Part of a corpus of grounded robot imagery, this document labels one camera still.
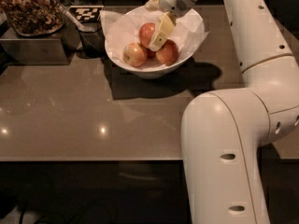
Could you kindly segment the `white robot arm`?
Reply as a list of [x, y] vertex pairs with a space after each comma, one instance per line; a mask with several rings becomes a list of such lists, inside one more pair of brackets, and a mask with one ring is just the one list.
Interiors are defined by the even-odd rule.
[[[198, 0], [149, 0], [163, 13], [159, 49]], [[186, 107], [181, 150], [192, 224], [270, 224], [257, 150], [293, 131], [299, 67], [264, 0], [223, 0], [244, 85], [203, 93]]]

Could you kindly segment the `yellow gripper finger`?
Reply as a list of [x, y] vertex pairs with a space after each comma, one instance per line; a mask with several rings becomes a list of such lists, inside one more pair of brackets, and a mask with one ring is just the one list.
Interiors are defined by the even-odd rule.
[[155, 11], [160, 9], [159, 0], [149, 0], [145, 5], [145, 9]]
[[149, 49], [158, 51], [173, 33], [176, 27], [176, 17], [171, 12], [165, 12], [155, 21], [155, 30], [149, 42]]

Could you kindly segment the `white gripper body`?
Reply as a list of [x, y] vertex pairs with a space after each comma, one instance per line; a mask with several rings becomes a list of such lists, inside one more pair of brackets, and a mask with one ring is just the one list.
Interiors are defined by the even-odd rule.
[[193, 0], [159, 0], [158, 4], [162, 12], [169, 12], [177, 18], [185, 16], [195, 5]]

